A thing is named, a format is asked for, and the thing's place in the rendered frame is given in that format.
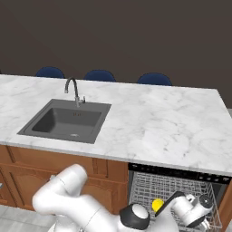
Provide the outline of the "brown wooden cupboard door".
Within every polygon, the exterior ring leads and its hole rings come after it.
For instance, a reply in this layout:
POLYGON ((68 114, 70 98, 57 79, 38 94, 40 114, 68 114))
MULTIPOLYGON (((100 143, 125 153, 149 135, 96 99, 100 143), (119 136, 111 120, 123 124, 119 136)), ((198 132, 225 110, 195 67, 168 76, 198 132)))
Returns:
POLYGON ((34 210, 33 195, 50 180, 54 171, 30 169, 17 166, 0 165, 10 192, 13 194, 15 204, 22 209, 34 210))
POLYGON ((127 206, 128 183, 89 178, 82 194, 92 195, 112 214, 118 214, 127 206))

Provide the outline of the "black dishwasher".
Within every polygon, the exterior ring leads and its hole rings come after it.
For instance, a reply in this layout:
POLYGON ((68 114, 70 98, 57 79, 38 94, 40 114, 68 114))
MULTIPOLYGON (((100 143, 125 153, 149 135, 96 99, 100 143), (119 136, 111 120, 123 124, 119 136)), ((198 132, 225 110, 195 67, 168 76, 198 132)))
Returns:
POLYGON ((191 179, 191 180, 210 183, 213 188, 217 207, 219 206, 219 203, 221 202, 221 199, 227 188, 227 185, 231 180, 231 178, 228 176, 221 176, 217 174, 208 174, 208 173, 194 172, 189 170, 163 168, 163 167, 157 167, 157 166, 151 166, 145 164, 130 163, 129 164, 130 194, 131 194, 131 182, 133 180, 133 174, 135 172, 168 176, 168 177, 180 178, 180 179, 191 179))

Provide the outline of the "grey curved tap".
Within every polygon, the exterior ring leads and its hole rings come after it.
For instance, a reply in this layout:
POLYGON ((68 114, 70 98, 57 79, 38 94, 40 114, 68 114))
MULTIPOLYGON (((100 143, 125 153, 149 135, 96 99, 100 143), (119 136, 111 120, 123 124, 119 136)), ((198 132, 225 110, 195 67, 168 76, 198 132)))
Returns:
POLYGON ((66 83, 65 83, 65 87, 64 87, 64 93, 68 93, 69 92, 69 84, 70 81, 73 82, 73 87, 74 87, 74 99, 75 99, 75 103, 76 103, 76 107, 79 108, 81 106, 82 103, 85 103, 85 96, 83 96, 83 99, 81 99, 79 97, 79 93, 78 93, 78 87, 77 87, 77 82, 75 81, 75 79, 73 77, 70 77, 67 79, 66 83))

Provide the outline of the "dark blue chair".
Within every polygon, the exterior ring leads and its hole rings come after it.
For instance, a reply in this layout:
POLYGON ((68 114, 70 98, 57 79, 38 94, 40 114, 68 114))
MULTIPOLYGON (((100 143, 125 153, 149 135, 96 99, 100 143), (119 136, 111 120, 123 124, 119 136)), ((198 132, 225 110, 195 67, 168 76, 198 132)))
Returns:
POLYGON ((87 72, 84 76, 87 81, 100 81, 100 82, 115 82, 115 78, 111 72, 105 70, 92 70, 87 72))
POLYGON ((64 78, 63 72, 57 67, 52 67, 52 66, 46 66, 46 67, 41 68, 36 73, 36 76, 37 77, 59 78, 59 79, 64 78))
POLYGON ((171 86, 172 83, 168 76, 158 73, 158 72, 150 72, 143 74, 138 80, 137 83, 140 84, 151 84, 151 85, 165 85, 171 86))

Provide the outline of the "dark grey sink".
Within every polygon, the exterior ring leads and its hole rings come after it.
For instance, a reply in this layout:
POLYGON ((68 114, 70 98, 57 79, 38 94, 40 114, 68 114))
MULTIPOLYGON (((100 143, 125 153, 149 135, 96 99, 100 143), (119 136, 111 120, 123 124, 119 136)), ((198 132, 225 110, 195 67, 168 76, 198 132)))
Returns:
POLYGON ((108 103, 51 99, 21 130, 19 135, 93 144, 110 111, 108 103))

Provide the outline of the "brown wooden drawer front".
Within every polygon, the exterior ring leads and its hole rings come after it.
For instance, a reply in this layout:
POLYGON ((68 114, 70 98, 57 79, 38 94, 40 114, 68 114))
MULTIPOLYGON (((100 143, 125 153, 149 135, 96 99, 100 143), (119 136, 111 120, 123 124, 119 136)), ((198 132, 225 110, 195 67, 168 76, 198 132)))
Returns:
POLYGON ((31 150, 18 147, 7 147, 13 163, 21 166, 45 169, 45 170, 63 170, 72 164, 83 166, 88 174, 94 173, 94 163, 92 158, 64 154, 58 152, 31 150))

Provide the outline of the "yellow round object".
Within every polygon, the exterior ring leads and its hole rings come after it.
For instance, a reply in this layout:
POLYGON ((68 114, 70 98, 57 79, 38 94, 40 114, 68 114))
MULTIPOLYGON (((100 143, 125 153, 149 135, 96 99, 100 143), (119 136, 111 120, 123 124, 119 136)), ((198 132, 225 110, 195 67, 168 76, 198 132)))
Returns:
POLYGON ((152 209, 157 212, 164 204, 164 201, 161 198, 155 198, 152 201, 152 209))

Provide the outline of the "brown wooden cupboard side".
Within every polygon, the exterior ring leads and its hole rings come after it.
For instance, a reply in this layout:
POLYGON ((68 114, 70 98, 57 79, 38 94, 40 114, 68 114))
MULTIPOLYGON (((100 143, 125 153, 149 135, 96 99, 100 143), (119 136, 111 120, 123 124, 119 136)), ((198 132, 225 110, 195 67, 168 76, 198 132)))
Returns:
POLYGON ((226 232, 227 226, 232 220, 232 179, 230 180, 224 197, 221 200, 218 214, 222 224, 220 232, 226 232))

